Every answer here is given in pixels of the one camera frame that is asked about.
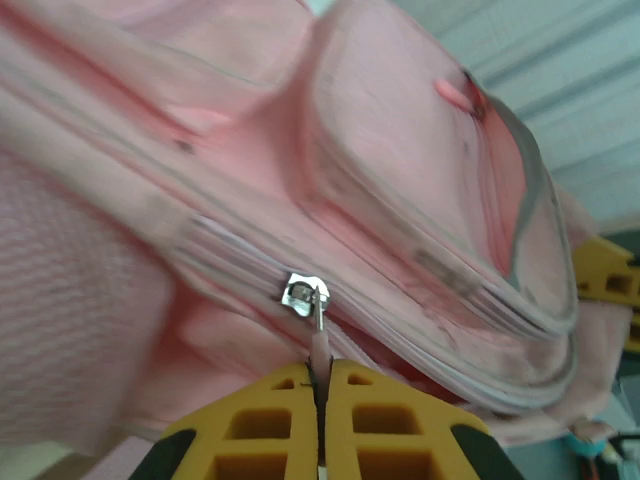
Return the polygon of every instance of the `zipper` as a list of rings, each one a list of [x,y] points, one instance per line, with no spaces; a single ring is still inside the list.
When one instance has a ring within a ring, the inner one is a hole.
[[[478,125],[474,118],[474,127],[478,136],[478,147],[480,156],[480,194],[482,198],[482,210],[487,225],[487,240],[489,242],[489,251],[493,265],[504,277],[509,274],[509,255],[506,238],[504,235],[503,219],[500,208],[498,207],[498,198],[496,191],[496,183],[494,178],[493,163],[491,155],[488,151],[486,139],[482,134],[483,128]]]
[[[312,284],[315,288],[321,282],[327,288],[326,306],[329,316],[325,316],[325,329],[332,346],[337,350],[338,357],[357,359],[369,368],[383,371],[340,328],[341,319],[349,318],[357,322],[356,328],[361,328],[367,335],[380,339],[386,348],[413,365],[426,377],[486,408],[517,414],[530,408],[546,406],[555,401],[564,391],[566,381],[536,388],[537,391],[532,395],[528,387],[513,386],[480,371],[476,371],[473,377],[469,376],[465,370],[471,370],[472,366],[456,359],[456,356],[450,353],[448,363],[436,358],[399,335],[387,322],[382,321],[360,302],[342,292],[337,285],[331,286],[331,305],[329,306],[328,287],[319,277],[280,263],[210,218],[197,216],[193,226],[195,228],[189,232],[188,241],[177,252],[183,263],[200,271],[206,277],[215,276],[214,274],[219,272],[233,278],[253,293],[293,308],[298,318],[306,318],[311,314],[310,305],[304,305],[305,299],[308,298],[308,291],[312,288]],[[308,339],[298,336],[296,341],[305,348],[309,347]],[[570,358],[572,362],[568,370],[573,370],[574,356],[571,355]],[[570,374],[564,372],[561,377],[562,380],[568,379]]]

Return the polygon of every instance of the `zipper pull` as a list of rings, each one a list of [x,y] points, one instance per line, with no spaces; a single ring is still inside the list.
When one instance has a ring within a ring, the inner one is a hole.
[[[309,351],[309,376],[313,386],[313,396],[318,413],[318,464],[324,465],[324,429],[331,365],[333,356],[329,345],[329,335],[325,330],[324,311],[329,305],[329,289],[318,277],[303,277],[291,274],[282,295],[282,304],[293,308],[301,317],[313,314],[315,331],[311,336]]]
[[[467,77],[466,91],[459,90],[444,78],[437,79],[434,82],[434,87],[440,96],[449,103],[473,115],[479,120],[483,120],[487,110],[491,106],[489,99],[478,87],[471,74],[467,71],[464,71],[463,73],[465,77]]]
[[[292,273],[282,294],[280,303],[293,308],[301,317],[310,317],[314,312],[315,296],[319,296],[321,313],[329,306],[329,289],[318,277],[304,277]]]

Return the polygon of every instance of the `front pocket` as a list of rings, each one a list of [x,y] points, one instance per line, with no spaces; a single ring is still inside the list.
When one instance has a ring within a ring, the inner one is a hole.
[[[197,133],[276,95],[296,71],[313,21],[297,0],[5,4]]]
[[[477,254],[464,147],[453,109],[433,88],[441,76],[466,81],[464,72],[396,7],[349,0],[338,8],[320,27],[329,33],[307,98],[312,195],[410,263],[431,237]]]

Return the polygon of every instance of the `pink zipper pull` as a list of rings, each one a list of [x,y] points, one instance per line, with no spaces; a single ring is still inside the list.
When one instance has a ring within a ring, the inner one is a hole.
[[[461,92],[459,89],[454,87],[451,82],[444,78],[439,78],[434,81],[433,86],[440,96],[449,103],[473,115],[474,117],[482,119],[489,107],[489,100],[478,88],[471,75],[465,72],[465,76],[467,77],[467,85],[469,88],[468,93]]]

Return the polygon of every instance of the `pink backpack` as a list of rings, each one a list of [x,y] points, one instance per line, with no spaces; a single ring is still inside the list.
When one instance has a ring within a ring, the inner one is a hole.
[[[303,360],[314,282],[335,356],[505,444],[606,402],[590,220],[395,6],[3,0],[0,45],[0,440],[87,451]]]

